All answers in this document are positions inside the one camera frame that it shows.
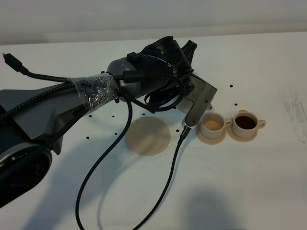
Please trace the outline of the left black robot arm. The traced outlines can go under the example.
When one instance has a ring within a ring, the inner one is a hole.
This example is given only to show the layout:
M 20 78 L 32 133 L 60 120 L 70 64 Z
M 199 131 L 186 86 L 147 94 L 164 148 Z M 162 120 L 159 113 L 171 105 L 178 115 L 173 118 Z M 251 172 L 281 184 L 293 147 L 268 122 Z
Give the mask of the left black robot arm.
M 139 97 L 144 97 L 140 106 L 152 113 L 179 104 L 191 86 L 196 48 L 192 41 L 180 47 L 167 36 L 85 78 L 35 74 L 12 54 L 4 54 L 5 63 L 16 72 L 55 85 L 0 92 L 1 206 L 42 181 L 52 153 L 61 152 L 63 135 L 84 115 L 110 101 L 137 104 Z

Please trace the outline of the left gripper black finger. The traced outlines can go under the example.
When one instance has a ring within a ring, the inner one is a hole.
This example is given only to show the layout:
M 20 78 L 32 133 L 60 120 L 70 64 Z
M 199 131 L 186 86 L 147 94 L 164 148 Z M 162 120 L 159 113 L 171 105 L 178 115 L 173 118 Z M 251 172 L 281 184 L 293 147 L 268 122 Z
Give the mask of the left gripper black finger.
M 197 44 L 193 41 L 189 40 L 182 48 L 181 48 L 181 68 L 182 69 L 190 69 L 191 63 L 193 60 L 194 52 L 197 48 Z

